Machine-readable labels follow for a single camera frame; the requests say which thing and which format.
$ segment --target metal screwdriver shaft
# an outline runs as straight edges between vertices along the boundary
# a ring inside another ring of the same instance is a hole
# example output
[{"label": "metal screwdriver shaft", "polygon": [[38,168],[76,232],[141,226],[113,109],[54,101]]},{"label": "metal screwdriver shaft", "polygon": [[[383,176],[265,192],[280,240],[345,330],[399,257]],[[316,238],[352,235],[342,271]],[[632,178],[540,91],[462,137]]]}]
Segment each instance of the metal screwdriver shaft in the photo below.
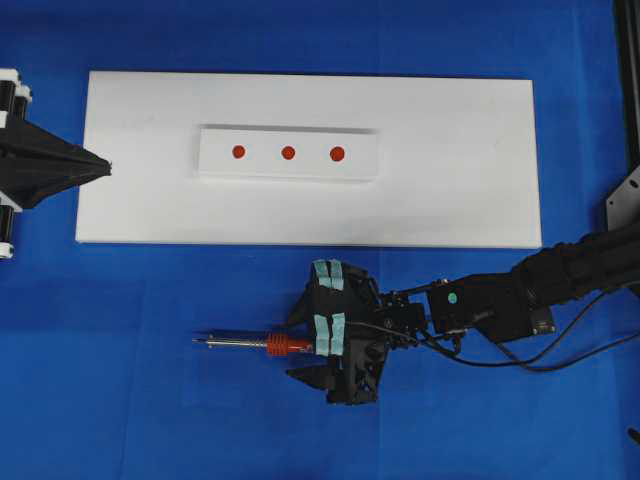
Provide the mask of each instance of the metal screwdriver shaft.
[{"label": "metal screwdriver shaft", "polygon": [[214,347],[265,348],[271,356],[285,356],[289,353],[313,353],[313,345],[306,339],[289,338],[284,333],[251,333],[242,336],[237,333],[218,331],[207,338],[194,338],[193,343]]}]

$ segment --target white board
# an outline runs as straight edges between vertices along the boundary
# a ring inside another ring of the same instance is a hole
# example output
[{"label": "white board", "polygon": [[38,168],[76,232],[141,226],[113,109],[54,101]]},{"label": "white board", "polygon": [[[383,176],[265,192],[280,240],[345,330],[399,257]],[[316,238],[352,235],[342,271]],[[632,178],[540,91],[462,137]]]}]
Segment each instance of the white board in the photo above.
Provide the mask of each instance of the white board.
[{"label": "white board", "polygon": [[[224,130],[364,133],[375,172],[211,175],[201,142]],[[113,175],[81,188],[81,242],[541,244],[528,80],[92,72],[84,146]]]}]

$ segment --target black wire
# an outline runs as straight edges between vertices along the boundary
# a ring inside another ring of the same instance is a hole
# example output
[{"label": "black wire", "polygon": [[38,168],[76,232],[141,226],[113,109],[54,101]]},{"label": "black wire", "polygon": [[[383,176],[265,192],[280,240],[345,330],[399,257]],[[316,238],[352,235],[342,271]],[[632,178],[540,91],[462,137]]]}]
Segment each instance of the black wire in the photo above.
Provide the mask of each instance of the black wire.
[{"label": "black wire", "polygon": [[370,323],[364,323],[364,322],[345,322],[347,325],[355,325],[358,327],[367,327],[370,328],[372,330],[379,330],[381,332],[385,332],[385,333],[389,333],[391,335],[395,335],[396,337],[402,337],[405,340],[408,340],[409,342],[419,345],[420,342],[418,340],[416,340],[415,338],[413,338],[411,335],[405,335],[404,333],[400,333],[400,332],[396,332],[395,330],[391,330],[389,328],[384,328],[384,327],[379,327],[377,325],[372,325]]},{"label": "black wire", "polygon": [[[631,340],[634,340],[636,338],[640,337],[640,332],[636,332],[636,333],[632,333],[631,335],[628,335],[626,337],[623,337],[619,340],[616,340],[615,342],[611,342],[608,343],[606,345],[603,345],[602,347],[598,347],[594,350],[591,350],[590,352],[584,353],[576,358],[573,358],[571,360],[567,360],[566,362],[562,362],[562,363],[558,363],[556,365],[548,365],[548,366],[541,366],[541,367],[531,367],[529,365],[522,365],[520,364],[519,366],[530,371],[530,372],[536,372],[536,373],[544,373],[544,372],[555,372],[557,370],[562,370],[563,368],[567,368],[570,367],[572,365],[575,365],[578,362],[581,362],[582,360],[586,360],[589,357],[592,357],[594,355],[597,355],[598,353],[602,353],[606,350],[610,350],[614,347],[617,347],[618,345],[622,345],[623,343],[626,342],[630,342]],[[505,347],[504,345],[500,344],[500,343],[496,343],[496,346],[505,354],[507,355],[509,358],[511,358],[514,361],[517,361],[518,357],[516,357],[511,350],[509,350],[507,347]]]}]

